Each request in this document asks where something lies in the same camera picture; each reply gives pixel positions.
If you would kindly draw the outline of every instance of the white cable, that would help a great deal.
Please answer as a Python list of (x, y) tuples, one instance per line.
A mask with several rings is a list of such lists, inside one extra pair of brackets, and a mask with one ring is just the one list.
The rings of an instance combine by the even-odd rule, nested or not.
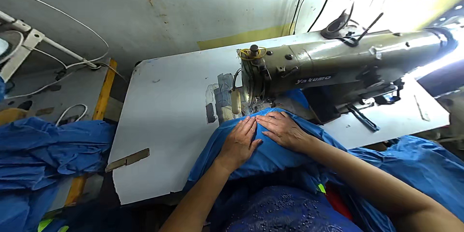
[[(22, 44), (24, 43), (24, 35), (23, 35), (21, 32), (18, 32), (18, 31), (14, 31), (14, 32), (19, 33), (19, 35), (20, 35), (20, 43), (19, 43), (18, 45), (22, 45)], [(8, 61), (8, 60), (13, 56), (13, 53), (15, 52), (15, 49), (14, 49), (11, 53), (9, 53), (7, 56), (3, 57), (3, 58), (0, 60), (0, 64), (2, 64), (2, 63), (4, 63), (4, 62)]]
[(38, 92), (44, 90), (44, 89), (47, 88), (47, 87), (50, 87), (50, 86), (52, 86), (52, 85), (54, 85), (54, 84), (56, 84), (56, 83), (58, 83), (58, 82), (60, 82), (60, 81), (63, 81), (64, 79), (66, 79), (68, 76), (72, 75), (72, 74), (75, 73), (75, 72), (77, 72), (77, 71), (73, 71), (73, 72), (71, 72), (71, 73), (69, 73), (69, 74), (63, 76), (63, 77), (62, 77), (61, 79), (59, 79), (58, 81), (54, 81), (54, 82), (52, 82), (52, 83), (50, 83), (50, 84), (47, 84), (46, 86), (44, 86), (44, 87), (38, 89), (37, 91), (33, 91), (33, 92), (31, 92), (31, 93), (28, 93), (28, 94), (22, 94), (22, 95), (17, 95), (17, 96), (5, 97), (4, 100), (13, 99), (13, 98), (20, 98), (20, 97), (25, 97), (25, 96), (29, 96), (29, 95), (36, 94), (36, 93), (38, 93)]
[(41, 4), (44, 4), (44, 5), (50, 7), (50, 8), (52, 8), (52, 9), (54, 9), (54, 10), (56, 10), (56, 11), (58, 11), (58, 12), (64, 14), (64, 15), (66, 15), (67, 17), (71, 18), (72, 20), (78, 22), (78, 23), (81, 24), (83, 27), (89, 29), (92, 33), (94, 33), (94, 34), (95, 34), (98, 38), (100, 38), (100, 39), (105, 43), (105, 45), (106, 45), (106, 52), (105, 52), (102, 56), (100, 56), (100, 57), (98, 57), (98, 58), (96, 58), (96, 59), (93, 59), (93, 60), (89, 60), (89, 61), (85, 61), (85, 62), (80, 62), (80, 63), (71, 64), (71, 65), (68, 66), (68, 68), (71, 67), (71, 66), (74, 66), (74, 65), (83, 64), (83, 63), (87, 63), (87, 62), (90, 62), (90, 63), (91, 63), (91, 62), (100, 60), (101, 58), (105, 57), (105, 56), (108, 54), (108, 51), (109, 51), (109, 45), (108, 45), (108, 43), (107, 43), (98, 33), (96, 33), (94, 30), (92, 30), (92, 28), (88, 27), (87, 25), (83, 24), (81, 21), (75, 19), (75, 18), (72, 17), (71, 15), (68, 15), (67, 13), (61, 11), (60, 9), (58, 9), (58, 8), (56, 8), (56, 7), (53, 7), (53, 6), (51, 6), (51, 5), (49, 5), (49, 4), (45, 3), (45, 2), (43, 2), (43, 1), (41, 1), (41, 0), (35, 0), (35, 1), (37, 1), (37, 2), (39, 2), (39, 3), (41, 3)]
[(28, 47), (28, 46), (26, 46), (26, 45), (23, 45), (23, 47), (25, 47), (26, 49), (28, 49), (28, 50), (30, 50), (30, 51), (32, 51), (32, 50), (38, 51), (38, 52), (40, 52), (40, 53), (42, 53), (42, 54), (44, 54), (44, 55), (46, 55), (46, 56), (48, 56), (48, 57), (51, 57), (51, 58), (57, 60), (59, 63), (61, 63), (65, 69), (68, 68), (68, 66), (67, 66), (65, 63), (61, 62), (60, 59), (58, 59), (57, 57), (55, 57), (55, 56), (53, 56), (53, 55), (51, 55), (51, 54), (48, 54), (48, 53), (46, 53), (46, 52), (44, 52), (44, 51), (42, 51), (42, 50), (39, 50), (39, 49), (37, 49), (37, 48), (30, 48), (30, 47)]
[(80, 119), (82, 119), (82, 117), (84, 117), (84, 115), (87, 113), (87, 110), (89, 109), (89, 107), (87, 107), (87, 105), (85, 104), (82, 104), (82, 103), (79, 103), (79, 104), (76, 104), (76, 105), (72, 105), (71, 107), (68, 107), (65, 111), (63, 111), (63, 113), (61, 113), (61, 116), (58, 118), (55, 126), (58, 126), (59, 122), (61, 122), (61, 119), (65, 116), (66, 112), (69, 111), (69, 109), (75, 107), (75, 106), (84, 106), (84, 112), (79, 116), (79, 118), (76, 120), (76, 122), (78, 122)]
[(114, 71), (116, 74), (118, 74), (127, 84), (129, 83), (124, 76), (122, 76), (118, 71), (116, 71), (113, 67), (111, 67), (109, 64), (106, 63), (96, 63), (96, 65), (104, 65), (105, 67), (108, 67), (112, 71)]

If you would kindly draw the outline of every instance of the white table top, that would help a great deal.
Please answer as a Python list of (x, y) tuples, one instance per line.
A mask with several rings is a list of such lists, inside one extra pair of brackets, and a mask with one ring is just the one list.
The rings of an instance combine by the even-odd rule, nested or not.
[[(150, 156), (113, 170), (121, 204), (182, 190), (190, 169), (218, 127), (206, 122), (206, 88), (221, 73), (240, 68), (236, 49), (271, 48), (323, 40), (318, 32), (284, 36), (141, 62), (132, 74), (109, 162), (150, 148)], [(449, 124), (448, 113), (414, 80), (405, 77), (402, 100), (362, 112), (381, 130), (372, 133), (352, 114), (323, 128), (346, 148), (364, 146)], [(430, 121), (424, 121), (420, 108)]]

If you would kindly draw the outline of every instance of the woman's left hand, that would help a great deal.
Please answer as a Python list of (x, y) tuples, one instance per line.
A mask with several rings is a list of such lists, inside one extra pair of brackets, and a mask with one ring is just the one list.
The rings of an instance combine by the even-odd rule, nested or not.
[(232, 173), (245, 163), (262, 142), (261, 139), (252, 142), (253, 135), (256, 132), (256, 125), (255, 117), (250, 118), (250, 116), (237, 123), (225, 139), (215, 163), (222, 166), (229, 173)]

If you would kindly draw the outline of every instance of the finger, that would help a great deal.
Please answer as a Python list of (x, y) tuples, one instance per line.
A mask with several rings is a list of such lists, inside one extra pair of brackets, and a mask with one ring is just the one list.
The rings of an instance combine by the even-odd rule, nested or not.
[(258, 121), (269, 122), (269, 123), (272, 123), (274, 125), (279, 124), (279, 120), (271, 118), (270, 116), (257, 115), (256, 118), (258, 119)]
[(263, 140), (261, 140), (261, 139), (254, 140), (250, 145), (250, 151), (253, 153), (253, 151), (255, 151), (255, 149), (258, 147), (258, 145), (261, 144), (262, 142), (263, 142)]
[(243, 120), (241, 120), (237, 124), (235, 131), (240, 132), (242, 130), (243, 126), (248, 122), (249, 119), (250, 119), (250, 117), (248, 116), (248, 117), (244, 118)]
[(250, 128), (250, 130), (248, 131), (248, 133), (246, 134), (248, 137), (252, 138), (253, 135), (255, 134), (255, 131), (256, 131), (256, 127), (258, 126), (258, 123), (255, 121), (253, 122), (253, 126)]
[(235, 127), (232, 129), (232, 131), (234, 132), (234, 131), (237, 131), (238, 129), (240, 129), (241, 126), (242, 126), (242, 122), (243, 122), (243, 121), (239, 121), (239, 122), (235, 125)]
[(285, 111), (281, 111), (280, 113), (286, 118), (290, 117)]
[(250, 116), (245, 117), (245, 118), (242, 120), (242, 124), (241, 124), (241, 126), (240, 126), (240, 129), (238, 129), (238, 130), (241, 131), (242, 128), (248, 123), (249, 120), (250, 120)]
[(256, 122), (255, 117), (254, 117), (254, 116), (251, 117), (251, 118), (248, 120), (248, 122), (245, 123), (245, 125), (242, 127), (242, 130), (241, 130), (242, 134), (243, 134), (243, 135), (246, 135), (246, 134), (250, 131), (250, 129), (253, 127), (253, 124), (254, 124), (255, 122)]
[(268, 136), (271, 140), (277, 142), (278, 144), (281, 142), (280, 137), (270, 131), (263, 131), (262, 134)]
[(256, 121), (258, 121), (258, 123), (263, 126), (264, 128), (267, 128), (268, 130), (270, 131), (273, 131), (273, 132), (276, 132), (277, 131), (277, 126), (270, 123), (270, 122), (265, 122), (265, 121), (262, 121), (260, 119), (257, 119)]
[(284, 119), (284, 116), (278, 112), (278, 111), (271, 111), (269, 112), (268, 114), (266, 114), (266, 116), (272, 116), (278, 120), (283, 120)]

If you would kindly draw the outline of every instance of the pile of blue fabric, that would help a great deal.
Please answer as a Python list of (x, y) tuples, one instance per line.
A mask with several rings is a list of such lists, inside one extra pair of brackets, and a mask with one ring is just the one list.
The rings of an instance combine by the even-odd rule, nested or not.
[(56, 127), (33, 117), (0, 127), (0, 231), (36, 231), (63, 177), (104, 169), (115, 133), (103, 121)]
[[(270, 111), (282, 110), (268, 108), (254, 115), (265, 115)], [(345, 150), (319, 126), (288, 114), (308, 134)], [(185, 190), (193, 187), (209, 169), (226, 136), (240, 120), (224, 122), (216, 129), (192, 168)], [(342, 197), (359, 228), (366, 232), (395, 231), (386, 215), (357, 195), (334, 173), (305, 155), (279, 146), (261, 133), (264, 130), (266, 129), (263, 126), (258, 125), (255, 139), (263, 139), (263, 143), (245, 164), (230, 175), (229, 181), (216, 200), (208, 217), (212, 222), (211, 231), (220, 230), (241, 203), (265, 187), (285, 185), (310, 193), (319, 193), (318, 185), (325, 184), (328, 180), (342, 187)], [(365, 148), (348, 152), (431, 196), (464, 221), (464, 206), (459, 205), (456, 200), (464, 198), (464, 163), (438, 144), (413, 136), (404, 136), (399, 139), (398, 144), (384, 152)]]

